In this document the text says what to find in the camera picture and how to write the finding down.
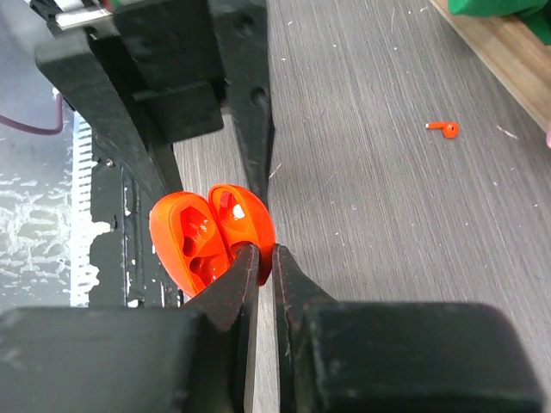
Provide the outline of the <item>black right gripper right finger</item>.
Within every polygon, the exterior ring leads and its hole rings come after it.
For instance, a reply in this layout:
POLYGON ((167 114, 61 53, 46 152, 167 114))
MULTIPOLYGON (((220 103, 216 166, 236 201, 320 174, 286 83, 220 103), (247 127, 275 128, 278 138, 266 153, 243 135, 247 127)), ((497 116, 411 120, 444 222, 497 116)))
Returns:
POLYGON ((283 412, 542 412, 520 338, 481 303, 334 299, 272 255, 283 412))

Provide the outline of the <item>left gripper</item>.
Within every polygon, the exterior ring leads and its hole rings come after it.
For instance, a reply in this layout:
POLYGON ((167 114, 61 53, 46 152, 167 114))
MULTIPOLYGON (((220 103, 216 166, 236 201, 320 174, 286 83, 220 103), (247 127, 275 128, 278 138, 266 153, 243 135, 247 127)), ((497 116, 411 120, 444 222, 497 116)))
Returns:
POLYGON ((154 200, 181 191, 168 143, 222 129, 226 97, 248 188, 267 204, 275 137, 267 3, 101 1, 99 9, 96 40, 69 32, 34 56, 102 152, 154 200))

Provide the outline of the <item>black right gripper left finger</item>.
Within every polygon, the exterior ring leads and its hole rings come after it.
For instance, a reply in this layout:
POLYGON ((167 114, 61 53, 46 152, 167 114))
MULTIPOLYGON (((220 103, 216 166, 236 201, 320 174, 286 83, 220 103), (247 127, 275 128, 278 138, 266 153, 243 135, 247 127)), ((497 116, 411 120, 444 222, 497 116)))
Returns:
POLYGON ((259 269, 247 244, 179 308, 5 312, 2 411, 251 411, 259 269))

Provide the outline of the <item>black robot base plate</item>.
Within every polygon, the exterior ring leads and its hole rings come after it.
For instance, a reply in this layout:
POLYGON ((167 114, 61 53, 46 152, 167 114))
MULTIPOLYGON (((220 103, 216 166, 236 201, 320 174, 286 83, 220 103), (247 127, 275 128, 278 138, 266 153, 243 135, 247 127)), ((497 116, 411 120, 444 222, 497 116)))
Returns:
POLYGON ((90 246, 90 264, 98 269, 89 306, 178 307, 183 296, 153 251, 149 212, 154 199, 130 169, 92 145, 92 222, 106 224, 90 246))

